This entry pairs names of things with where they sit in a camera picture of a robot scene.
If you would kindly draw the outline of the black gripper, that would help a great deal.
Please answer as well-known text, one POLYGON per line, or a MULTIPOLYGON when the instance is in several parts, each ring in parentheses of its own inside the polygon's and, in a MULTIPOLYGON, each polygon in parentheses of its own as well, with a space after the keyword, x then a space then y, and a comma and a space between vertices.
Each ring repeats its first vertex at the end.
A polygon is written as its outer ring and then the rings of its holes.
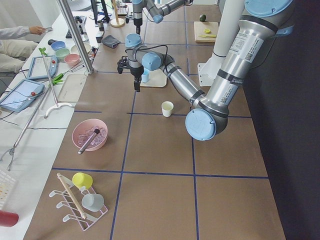
POLYGON ((141 76, 144 73, 144 67, 142 65, 139 67, 130 66, 130 73, 134 76, 134 90, 140 92, 141 76))
POLYGON ((138 35, 140 35, 141 34, 141 26, 143 24, 143 19, 142 18, 134 18, 133 23, 136 26, 136 33, 138 35))

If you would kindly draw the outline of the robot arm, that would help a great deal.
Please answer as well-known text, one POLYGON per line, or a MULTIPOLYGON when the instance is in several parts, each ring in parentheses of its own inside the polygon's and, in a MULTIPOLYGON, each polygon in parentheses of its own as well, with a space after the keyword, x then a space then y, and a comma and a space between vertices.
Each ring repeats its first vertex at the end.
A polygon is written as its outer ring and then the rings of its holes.
POLYGON ((133 24, 136 27, 136 33, 141 33, 141 26, 143 24, 143 10, 146 9, 152 20, 158 24, 164 16, 169 15, 171 12, 177 10, 182 6, 189 6, 193 4, 193 0, 171 0, 166 4, 157 7, 153 0, 133 0, 132 2, 132 17, 133 24))
POLYGON ((134 76, 137 92, 144 70, 162 70, 193 106, 185 119, 189 135, 199 141, 210 140, 226 128, 228 106, 264 41, 292 32, 288 22, 294 9, 293 0, 227 0, 212 56, 204 65, 212 82, 208 92, 199 88, 173 57, 145 46, 139 30, 125 37, 124 68, 134 76))

